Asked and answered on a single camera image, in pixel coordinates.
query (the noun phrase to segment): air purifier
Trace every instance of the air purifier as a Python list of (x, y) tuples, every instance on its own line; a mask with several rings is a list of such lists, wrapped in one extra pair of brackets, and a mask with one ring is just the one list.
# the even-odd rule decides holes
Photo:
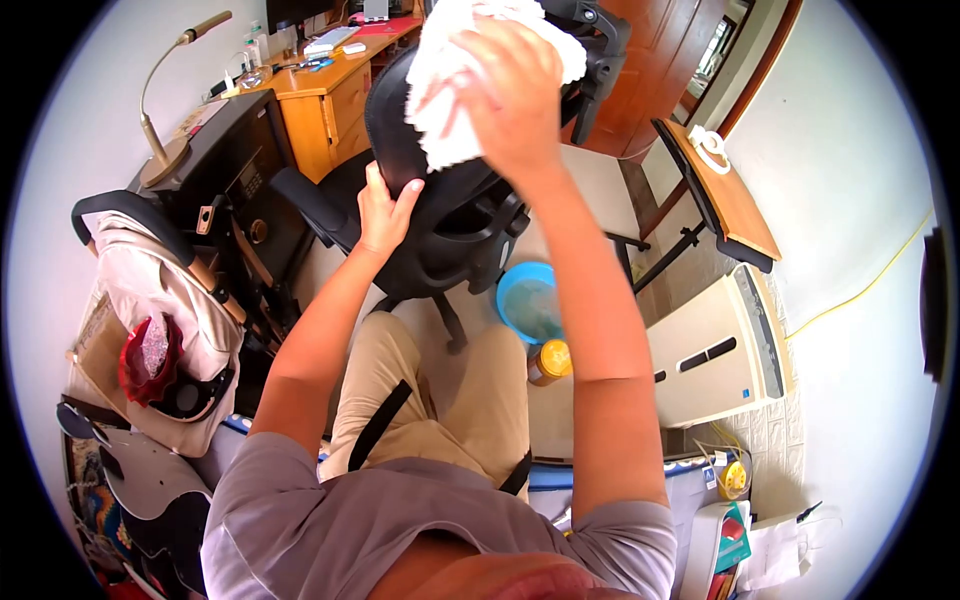
[(657, 416), (689, 427), (793, 391), (783, 331), (766, 283), (741, 263), (647, 331)]

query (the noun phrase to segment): beige cloth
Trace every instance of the beige cloth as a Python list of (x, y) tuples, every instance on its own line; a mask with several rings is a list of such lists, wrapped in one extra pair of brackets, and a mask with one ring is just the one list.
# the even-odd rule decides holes
[[(430, 419), (418, 381), (420, 352), (403, 322), (374, 312), (353, 342), (322, 480), (347, 472), (364, 425), (400, 379), (413, 388), (365, 466), (417, 456), (468, 468), (499, 487), (530, 447), (526, 354), (516, 334), (495, 325), (470, 343), (467, 371), (450, 410)], [(518, 497), (527, 499), (527, 486)]]
[[(203, 456), (217, 425), (233, 412), (243, 327), (166, 247), (130, 217), (104, 213), (93, 238), (99, 255), (96, 295), (107, 295), (109, 302), (96, 304), (73, 348), (74, 369), (67, 393), (85, 401), (97, 395), (150, 438), (183, 456)], [(116, 372), (126, 332), (155, 312), (171, 315), (183, 332), (179, 367), (201, 381), (208, 381), (226, 366), (234, 370), (223, 399), (203, 420), (171, 419), (153, 407), (127, 401), (120, 388)]]

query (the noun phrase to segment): paper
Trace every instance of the paper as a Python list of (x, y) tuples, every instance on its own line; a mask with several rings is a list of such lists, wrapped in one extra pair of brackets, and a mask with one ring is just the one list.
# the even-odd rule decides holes
[(717, 475), (713, 472), (713, 467), (707, 465), (704, 467), (704, 481), (707, 482), (707, 489), (712, 490), (717, 487)]
[(193, 137), (207, 121), (213, 118), (213, 115), (227, 105), (227, 102), (228, 100), (217, 100), (210, 104), (194, 108), (193, 112), (177, 126), (177, 129), (174, 131), (174, 137), (180, 135), (186, 136), (187, 139)]
[(769, 588), (800, 577), (797, 520), (786, 520), (747, 533), (751, 557), (743, 562), (737, 589)]

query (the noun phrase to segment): gold desk lamp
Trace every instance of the gold desk lamp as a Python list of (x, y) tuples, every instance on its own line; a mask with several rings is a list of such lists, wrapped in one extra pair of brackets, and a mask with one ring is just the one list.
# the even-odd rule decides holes
[(163, 53), (163, 56), (156, 62), (154, 68), (150, 70), (150, 75), (147, 76), (147, 82), (143, 85), (143, 91), (140, 93), (140, 127), (143, 128), (143, 134), (147, 136), (150, 149), (154, 151), (154, 155), (147, 160), (147, 164), (143, 165), (143, 170), (140, 171), (140, 183), (142, 183), (144, 187), (154, 185), (173, 171), (174, 167), (186, 156), (186, 150), (190, 144), (190, 140), (182, 135), (174, 137), (166, 146), (160, 143), (160, 138), (156, 136), (154, 124), (150, 122), (150, 117), (143, 111), (143, 98), (147, 95), (147, 85), (150, 85), (150, 79), (154, 76), (156, 68), (167, 58), (167, 55), (174, 51), (174, 48), (177, 46), (185, 46), (196, 41), (200, 36), (224, 21), (229, 20), (231, 17), (233, 17), (232, 12), (223, 11), (220, 14), (211, 16), (200, 25), (184, 31), (183, 34), (177, 38), (177, 41), (174, 42), (174, 45), (170, 46), (170, 49)]

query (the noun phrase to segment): bottle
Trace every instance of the bottle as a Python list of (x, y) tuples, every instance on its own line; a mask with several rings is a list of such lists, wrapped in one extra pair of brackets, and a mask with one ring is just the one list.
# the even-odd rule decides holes
[(527, 360), (527, 380), (546, 387), (573, 372), (570, 347), (563, 340), (549, 340)]
[(253, 41), (253, 37), (250, 35), (247, 35), (246, 40), (244, 40), (244, 50), (250, 55), (251, 64), (247, 65), (248, 71), (253, 71), (256, 67), (263, 64), (263, 60), (260, 57), (260, 49), (256, 47), (256, 42)]
[(270, 46), (268, 45), (267, 32), (260, 27), (260, 21), (253, 21), (250, 24), (250, 35), (256, 42), (256, 47), (260, 50), (260, 64), (266, 64), (270, 60)]
[(285, 59), (292, 59), (297, 55), (297, 26), (291, 25), (286, 29), (282, 29), (278, 32), (280, 34), (280, 39), (283, 40), (283, 57)]

